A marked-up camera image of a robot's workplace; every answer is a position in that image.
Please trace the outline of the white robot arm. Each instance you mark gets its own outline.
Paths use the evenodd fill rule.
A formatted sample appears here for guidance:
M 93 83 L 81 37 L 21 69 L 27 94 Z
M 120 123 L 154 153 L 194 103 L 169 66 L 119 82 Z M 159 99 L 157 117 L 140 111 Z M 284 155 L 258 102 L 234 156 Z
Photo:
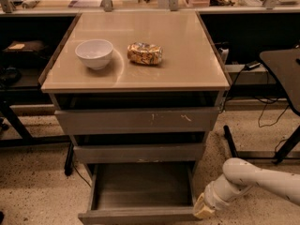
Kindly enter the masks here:
M 290 203 L 300 204 L 299 174 L 262 169 L 233 157 L 224 162 L 222 175 L 205 187 L 194 204 L 193 216 L 210 218 L 253 187 L 263 188 Z

